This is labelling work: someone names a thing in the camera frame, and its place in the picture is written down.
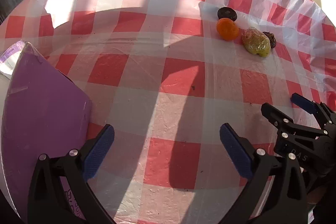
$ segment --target screw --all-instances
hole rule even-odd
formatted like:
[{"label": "screw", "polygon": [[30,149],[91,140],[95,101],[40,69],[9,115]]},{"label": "screw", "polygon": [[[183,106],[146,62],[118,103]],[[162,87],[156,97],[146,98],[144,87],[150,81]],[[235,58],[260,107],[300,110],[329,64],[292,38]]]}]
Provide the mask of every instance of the screw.
[{"label": "screw", "polygon": [[293,153],[289,153],[289,154],[288,154],[288,157],[289,157],[291,160],[295,160],[295,158],[296,158],[295,154],[293,154]]},{"label": "screw", "polygon": [[47,155],[46,154],[41,154],[39,156],[39,160],[45,160],[47,158]]},{"label": "screw", "polygon": [[78,150],[77,149],[70,150],[70,152],[69,152],[69,155],[71,157],[77,156],[77,154],[78,154]]},{"label": "screw", "polygon": [[263,150],[262,148],[258,148],[257,149],[257,154],[260,155],[260,156],[263,156],[266,154],[265,150]]}]

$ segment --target plastic tablecloth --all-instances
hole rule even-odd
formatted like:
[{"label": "plastic tablecloth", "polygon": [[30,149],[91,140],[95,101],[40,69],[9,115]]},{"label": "plastic tablecloth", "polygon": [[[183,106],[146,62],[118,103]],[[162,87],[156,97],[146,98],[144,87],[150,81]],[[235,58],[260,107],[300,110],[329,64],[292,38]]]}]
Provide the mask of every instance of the plastic tablecloth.
[{"label": "plastic tablecloth", "polygon": [[[274,33],[270,56],[220,39],[222,6],[241,32]],[[246,183],[220,142],[223,123],[272,153],[261,104],[308,126],[292,93],[335,109],[335,27],[312,0],[24,0],[0,26],[0,50],[19,39],[89,95],[88,138],[114,126],[89,184],[117,222],[217,223]]]}]

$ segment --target table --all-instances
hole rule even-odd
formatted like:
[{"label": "table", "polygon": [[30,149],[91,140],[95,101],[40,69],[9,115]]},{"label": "table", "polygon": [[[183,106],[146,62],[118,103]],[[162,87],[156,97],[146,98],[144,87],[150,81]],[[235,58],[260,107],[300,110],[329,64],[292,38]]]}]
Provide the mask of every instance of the table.
[{"label": "table", "polygon": [[[275,34],[269,57],[220,39],[222,6],[241,31]],[[89,184],[118,223],[217,223],[246,183],[221,124],[272,153],[261,104],[307,126],[317,123],[292,93],[336,109],[335,27],[311,0],[24,0],[0,26],[0,49],[21,38],[92,100],[87,138],[114,126]]]}]

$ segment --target plastic wrap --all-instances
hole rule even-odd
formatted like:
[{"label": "plastic wrap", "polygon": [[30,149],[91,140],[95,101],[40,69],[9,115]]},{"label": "plastic wrap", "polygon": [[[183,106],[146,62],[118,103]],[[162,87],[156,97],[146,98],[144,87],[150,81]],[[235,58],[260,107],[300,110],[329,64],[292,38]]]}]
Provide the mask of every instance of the plastic wrap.
[{"label": "plastic wrap", "polygon": [[[219,37],[224,6],[240,33],[275,35],[267,58]],[[272,153],[262,103],[307,126],[318,125],[293,92],[336,109],[336,32],[311,0],[23,0],[0,26],[0,49],[21,38],[90,97],[88,137],[115,128],[88,183],[118,223],[218,223],[245,184],[223,123]]]},{"label": "plastic wrap", "polygon": [[268,57],[271,52],[269,38],[256,28],[248,28],[241,35],[245,49],[252,54]]}]

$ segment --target blue pad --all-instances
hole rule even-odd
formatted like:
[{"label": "blue pad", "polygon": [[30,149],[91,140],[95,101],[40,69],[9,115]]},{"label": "blue pad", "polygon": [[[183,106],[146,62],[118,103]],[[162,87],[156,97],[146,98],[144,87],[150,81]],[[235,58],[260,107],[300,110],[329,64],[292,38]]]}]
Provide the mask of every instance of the blue pad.
[{"label": "blue pad", "polygon": [[83,161],[82,170],[85,182],[95,176],[113,141],[114,129],[112,126],[109,126],[96,141],[95,145]]},{"label": "blue pad", "polygon": [[291,102],[297,105],[298,107],[302,108],[304,111],[308,112],[309,114],[317,113],[314,103],[297,93],[292,94]]},{"label": "blue pad", "polygon": [[219,136],[239,175],[251,179],[253,177],[252,159],[240,144],[237,134],[223,124],[220,127]]}]

